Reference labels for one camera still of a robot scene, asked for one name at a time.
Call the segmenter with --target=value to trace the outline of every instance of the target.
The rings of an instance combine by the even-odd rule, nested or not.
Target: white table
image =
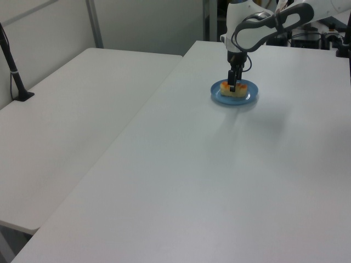
[[[0,111],[0,225],[33,234],[181,60],[87,49]]]
[[[13,263],[349,262],[348,60],[261,47],[227,107],[226,57],[197,42]]]

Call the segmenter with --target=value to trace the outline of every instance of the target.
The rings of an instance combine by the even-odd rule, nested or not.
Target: floor
[[[10,263],[30,238],[28,234],[0,226],[0,263]]]

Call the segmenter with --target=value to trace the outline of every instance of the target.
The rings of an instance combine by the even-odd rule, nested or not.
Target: blue plate
[[[247,84],[247,94],[246,97],[242,97],[242,98],[234,98],[234,97],[229,97],[229,96],[222,96],[220,94],[220,84],[223,81],[228,81],[227,79],[223,79],[221,81],[217,81],[214,85],[212,85],[211,87],[211,94],[212,97],[223,104],[227,104],[227,105],[243,105],[243,104],[247,104],[247,103],[251,103],[253,101],[255,101],[256,96],[258,94],[258,88],[257,86],[252,83],[251,81],[247,81],[245,79],[242,79],[240,81],[237,81],[238,83],[242,83],[242,84]]]

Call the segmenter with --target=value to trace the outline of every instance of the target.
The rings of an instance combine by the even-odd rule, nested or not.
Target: cake slice
[[[223,96],[231,96],[231,97],[245,97],[247,93],[247,84],[237,83],[235,85],[235,92],[230,91],[230,86],[227,81],[223,81],[220,84],[220,93]]]

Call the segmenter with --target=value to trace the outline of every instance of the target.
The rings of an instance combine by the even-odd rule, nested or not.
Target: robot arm
[[[351,9],[350,0],[295,0],[286,9],[272,13],[252,0],[232,0],[228,5],[227,35],[230,90],[241,79],[247,52],[257,50],[268,38]]]

